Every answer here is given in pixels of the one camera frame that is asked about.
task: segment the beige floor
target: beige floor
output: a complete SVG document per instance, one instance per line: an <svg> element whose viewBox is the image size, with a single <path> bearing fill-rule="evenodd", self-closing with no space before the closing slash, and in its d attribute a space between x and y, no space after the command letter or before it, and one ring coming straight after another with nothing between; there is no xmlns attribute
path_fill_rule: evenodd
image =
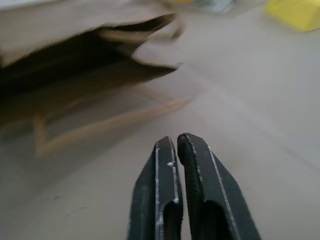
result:
<svg viewBox="0 0 320 240"><path fill-rule="evenodd" d="M154 142L182 132L211 145L238 181L264 240L320 238L320 31L292 31L260 6L185 18L179 41L148 43L137 52L182 63L149 85L194 97L183 110L41 160L34 157L30 129L2 132L3 240L125 239L132 189ZM50 131L143 104L137 95L124 96L112 106L106 100L64 116ZM182 239L191 239L187 215Z"/></svg>

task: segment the floor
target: floor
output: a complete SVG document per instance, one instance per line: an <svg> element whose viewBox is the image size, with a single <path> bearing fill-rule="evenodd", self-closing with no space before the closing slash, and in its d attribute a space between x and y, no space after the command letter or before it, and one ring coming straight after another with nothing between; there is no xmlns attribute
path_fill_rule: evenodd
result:
<svg viewBox="0 0 320 240"><path fill-rule="evenodd" d="M147 43L136 53L179 63L148 85L193 97L184 109L41 160L31 129L1 133L3 240L125 239L132 189L154 142L183 132L206 139L238 181L262 239L319 239L320 31L295 32L261 6L184 17L177 42ZM125 110L128 102L144 101L123 94L112 106L99 102L59 118L50 132L92 121L101 109ZM179 173L183 184L182 167ZM183 240L191 239L186 214Z"/></svg>

